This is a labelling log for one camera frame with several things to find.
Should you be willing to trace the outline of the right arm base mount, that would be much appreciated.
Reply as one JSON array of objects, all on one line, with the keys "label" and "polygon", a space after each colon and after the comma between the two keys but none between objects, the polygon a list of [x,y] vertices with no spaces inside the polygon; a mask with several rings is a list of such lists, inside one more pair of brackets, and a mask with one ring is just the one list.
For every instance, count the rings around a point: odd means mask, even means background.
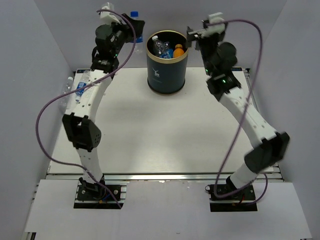
[{"label": "right arm base mount", "polygon": [[214,195],[214,185],[206,185],[205,191],[209,194],[209,205],[212,213],[233,213],[233,212],[257,212],[255,191],[252,185],[244,190],[226,198],[217,198]]}]

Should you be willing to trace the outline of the clear bottle at left wall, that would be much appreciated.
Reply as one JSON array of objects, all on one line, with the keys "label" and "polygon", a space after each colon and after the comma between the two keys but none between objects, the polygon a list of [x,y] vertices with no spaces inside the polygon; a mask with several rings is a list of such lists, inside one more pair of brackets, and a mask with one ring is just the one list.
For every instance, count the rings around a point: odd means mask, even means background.
[{"label": "clear bottle at left wall", "polygon": [[[69,76],[62,87],[62,95],[69,93],[73,88],[74,78]],[[64,113],[68,107],[70,95],[66,95],[59,99],[59,109],[62,113]]]}]

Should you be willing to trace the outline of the blue cap blue label bottle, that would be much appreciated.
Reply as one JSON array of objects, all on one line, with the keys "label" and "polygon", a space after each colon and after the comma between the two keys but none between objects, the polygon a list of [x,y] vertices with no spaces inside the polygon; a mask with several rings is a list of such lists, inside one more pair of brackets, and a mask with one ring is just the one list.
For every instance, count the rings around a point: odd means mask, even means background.
[{"label": "blue cap blue label bottle", "polygon": [[163,43],[163,53],[160,55],[162,59],[173,59],[173,49],[170,46],[170,42]]}]

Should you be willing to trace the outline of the blue corner sticker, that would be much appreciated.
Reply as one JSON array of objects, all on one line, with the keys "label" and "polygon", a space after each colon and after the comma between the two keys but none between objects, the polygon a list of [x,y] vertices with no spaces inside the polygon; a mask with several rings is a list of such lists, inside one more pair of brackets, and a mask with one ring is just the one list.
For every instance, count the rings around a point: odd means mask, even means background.
[{"label": "blue corner sticker", "polygon": [[233,72],[242,72],[243,71],[243,69],[241,67],[233,67],[231,70]]},{"label": "blue corner sticker", "polygon": [[76,73],[77,73],[77,74],[83,74],[84,71],[85,71],[85,69],[78,69],[78,70],[76,71]]}]

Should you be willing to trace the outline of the blue corner sticker right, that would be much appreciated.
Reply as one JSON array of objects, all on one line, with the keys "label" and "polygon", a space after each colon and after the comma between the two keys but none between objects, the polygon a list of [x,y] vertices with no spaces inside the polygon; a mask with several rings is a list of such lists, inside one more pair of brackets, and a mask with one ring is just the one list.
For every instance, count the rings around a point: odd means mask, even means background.
[{"label": "blue corner sticker right", "polygon": [[233,72],[242,72],[243,71],[243,69],[241,67],[233,67],[231,70]]}]

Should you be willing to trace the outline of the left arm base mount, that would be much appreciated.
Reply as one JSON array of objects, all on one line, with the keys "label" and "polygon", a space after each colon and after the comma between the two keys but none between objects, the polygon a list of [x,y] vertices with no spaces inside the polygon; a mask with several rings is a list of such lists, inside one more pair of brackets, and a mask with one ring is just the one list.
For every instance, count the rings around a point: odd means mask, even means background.
[{"label": "left arm base mount", "polygon": [[105,186],[111,191],[116,201],[105,188],[96,183],[87,183],[80,177],[73,208],[120,210],[124,205],[127,186],[121,184],[106,184]]}]

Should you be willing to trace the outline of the small orange juice bottle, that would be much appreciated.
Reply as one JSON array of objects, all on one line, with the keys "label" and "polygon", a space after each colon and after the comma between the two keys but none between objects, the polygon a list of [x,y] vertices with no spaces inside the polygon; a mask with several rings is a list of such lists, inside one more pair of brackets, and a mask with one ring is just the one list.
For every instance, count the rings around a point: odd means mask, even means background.
[{"label": "small orange juice bottle", "polygon": [[179,58],[183,56],[185,53],[183,46],[181,44],[176,44],[175,49],[173,51],[173,58]]}]

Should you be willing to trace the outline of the blue corner sticker left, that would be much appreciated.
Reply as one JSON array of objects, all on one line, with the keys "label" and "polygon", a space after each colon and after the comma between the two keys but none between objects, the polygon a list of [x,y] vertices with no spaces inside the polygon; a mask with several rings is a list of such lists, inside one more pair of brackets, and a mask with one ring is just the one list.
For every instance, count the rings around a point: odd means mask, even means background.
[{"label": "blue corner sticker left", "polygon": [[84,71],[85,71],[85,69],[78,69],[78,70],[76,71],[76,73],[77,73],[77,74],[83,74]]}]

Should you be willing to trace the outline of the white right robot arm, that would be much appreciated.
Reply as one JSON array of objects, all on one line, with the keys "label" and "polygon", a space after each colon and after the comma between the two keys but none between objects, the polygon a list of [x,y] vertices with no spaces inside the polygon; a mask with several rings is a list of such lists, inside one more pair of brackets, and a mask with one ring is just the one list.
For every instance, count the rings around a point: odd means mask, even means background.
[{"label": "white right robot arm", "polygon": [[215,199],[238,199],[244,189],[265,169],[284,158],[290,137],[279,133],[260,115],[245,96],[241,83],[234,76],[232,67],[237,63],[237,50],[229,42],[223,42],[226,28],[204,28],[186,31],[186,46],[196,43],[201,52],[209,92],[223,105],[238,122],[238,130],[247,135],[252,150],[244,157],[244,163],[226,179],[225,191],[219,192],[218,185],[211,187]]}]

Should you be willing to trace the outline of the pepsi label clear bottle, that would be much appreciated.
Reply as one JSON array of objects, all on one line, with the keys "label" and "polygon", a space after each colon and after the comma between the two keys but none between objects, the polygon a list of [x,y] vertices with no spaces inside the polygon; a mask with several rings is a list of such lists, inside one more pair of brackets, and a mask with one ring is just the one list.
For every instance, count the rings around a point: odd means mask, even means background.
[{"label": "pepsi label clear bottle", "polygon": [[136,54],[141,54],[143,52],[143,29],[145,22],[140,19],[138,11],[130,12],[131,24],[134,27],[136,35],[136,43],[134,46],[134,52]]}]

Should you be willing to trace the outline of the dark blue gold-rimmed bin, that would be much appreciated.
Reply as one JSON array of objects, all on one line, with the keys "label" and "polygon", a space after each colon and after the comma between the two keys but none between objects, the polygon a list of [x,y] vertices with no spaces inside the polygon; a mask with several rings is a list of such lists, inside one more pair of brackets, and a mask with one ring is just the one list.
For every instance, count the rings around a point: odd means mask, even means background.
[{"label": "dark blue gold-rimmed bin", "polygon": [[171,59],[160,58],[154,53],[152,37],[146,41],[147,83],[154,92],[171,95],[180,91],[186,82],[186,70],[189,49],[186,37],[174,30],[162,30],[154,33],[162,42],[169,42],[172,50],[177,44],[182,45],[184,54]]}]

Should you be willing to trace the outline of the clear bottle blue label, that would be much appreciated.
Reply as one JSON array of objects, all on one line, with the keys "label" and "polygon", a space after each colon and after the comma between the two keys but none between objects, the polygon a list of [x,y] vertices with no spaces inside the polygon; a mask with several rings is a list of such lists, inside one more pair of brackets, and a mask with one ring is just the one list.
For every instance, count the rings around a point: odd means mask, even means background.
[{"label": "clear bottle blue label", "polygon": [[162,54],[165,52],[165,46],[164,43],[158,38],[157,35],[154,35],[152,38],[152,47],[153,47],[153,53],[156,57],[161,57]]}]

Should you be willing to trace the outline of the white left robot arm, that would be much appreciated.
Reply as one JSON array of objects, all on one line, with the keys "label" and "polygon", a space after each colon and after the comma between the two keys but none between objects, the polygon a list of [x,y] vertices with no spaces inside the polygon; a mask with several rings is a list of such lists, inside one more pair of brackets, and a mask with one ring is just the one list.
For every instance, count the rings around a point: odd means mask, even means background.
[{"label": "white left robot arm", "polygon": [[123,14],[131,25],[116,17],[101,16],[105,22],[95,30],[95,48],[92,50],[90,71],[84,76],[88,82],[77,104],[70,114],[65,114],[62,123],[67,138],[76,149],[81,165],[85,168],[79,179],[86,193],[99,200],[105,196],[104,175],[102,173],[97,147],[102,133],[95,124],[95,118],[103,94],[114,78],[114,70],[119,66],[118,54],[125,43],[134,37],[141,37],[145,21]]}]

